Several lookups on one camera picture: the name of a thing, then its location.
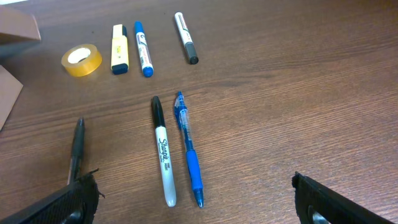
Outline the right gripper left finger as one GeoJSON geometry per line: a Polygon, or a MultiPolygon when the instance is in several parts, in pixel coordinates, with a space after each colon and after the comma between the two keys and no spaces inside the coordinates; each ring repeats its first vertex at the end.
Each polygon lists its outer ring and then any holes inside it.
{"type": "Polygon", "coordinates": [[[98,190],[93,170],[21,211],[1,220],[1,224],[75,223],[92,224],[98,208],[98,190]]]}

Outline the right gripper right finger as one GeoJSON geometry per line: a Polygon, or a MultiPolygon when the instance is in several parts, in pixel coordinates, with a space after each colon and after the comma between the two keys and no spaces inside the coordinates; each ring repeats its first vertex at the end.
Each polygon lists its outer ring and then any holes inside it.
{"type": "Polygon", "coordinates": [[[292,187],[301,223],[393,224],[299,172],[292,177],[292,187]]]}

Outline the yellow tape roll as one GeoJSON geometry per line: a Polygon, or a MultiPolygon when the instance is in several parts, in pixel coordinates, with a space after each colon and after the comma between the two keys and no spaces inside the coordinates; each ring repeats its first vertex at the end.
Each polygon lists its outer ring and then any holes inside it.
{"type": "Polygon", "coordinates": [[[93,44],[81,44],[66,52],[61,60],[64,69],[73,77],[94,72],[102,63],[102,55],[93,44]]]}

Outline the blue whiteboard marker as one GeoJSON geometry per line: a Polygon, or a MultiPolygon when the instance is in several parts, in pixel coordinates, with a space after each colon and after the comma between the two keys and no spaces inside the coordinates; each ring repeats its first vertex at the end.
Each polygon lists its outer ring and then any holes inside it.
{"type": "Polygon", "coordinates": [[[139,53],[139,59],[141,62],[141,70],[146,78],[153,76],[154,67],[152,60],[150,58],[149,48],[146,41],[146,35],[144,33],[144,28],[140,21],[134,23],[134,31],[136,36],[136,43],[139,53]]]}

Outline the yellow highlighter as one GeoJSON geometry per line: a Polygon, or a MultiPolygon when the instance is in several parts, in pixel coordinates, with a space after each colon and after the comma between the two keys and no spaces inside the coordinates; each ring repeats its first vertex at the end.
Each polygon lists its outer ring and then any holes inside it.
{"type": "Polygon", "coordinates": [[[129,69],[127,30],[124,25],[113,26],[111,43],[111,70],[114,75],[127,73],[129,69]]]}

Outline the brown cardboard box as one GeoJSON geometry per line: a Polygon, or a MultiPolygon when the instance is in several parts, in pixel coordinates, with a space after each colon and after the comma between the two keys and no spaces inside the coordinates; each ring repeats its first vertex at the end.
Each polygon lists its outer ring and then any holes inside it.
{"type": "MultiPolygon", "coordinates": [[[[2,60],[40,41],[37,21],[32,14],[1,6],[2,60]]],[[[1,126],[4,126],[22,88],[23,84],[1,67],[1,126]]]]}

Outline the black whiteboard marker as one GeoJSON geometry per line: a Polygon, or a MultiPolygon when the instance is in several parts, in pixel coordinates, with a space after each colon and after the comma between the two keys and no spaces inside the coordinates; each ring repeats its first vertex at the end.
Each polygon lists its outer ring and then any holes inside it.
{"type": "Polygon", "coordinates": [[[197,52],[195,50],[195,46],[190,35],[189,29],[181,12],[176,12],[174,15],[174,19],[180,33],[180,38],[182,40],[183,46],[185,48],[188,61],[191,65],[195,65],[198,63],[199,58],[197,52]]]}

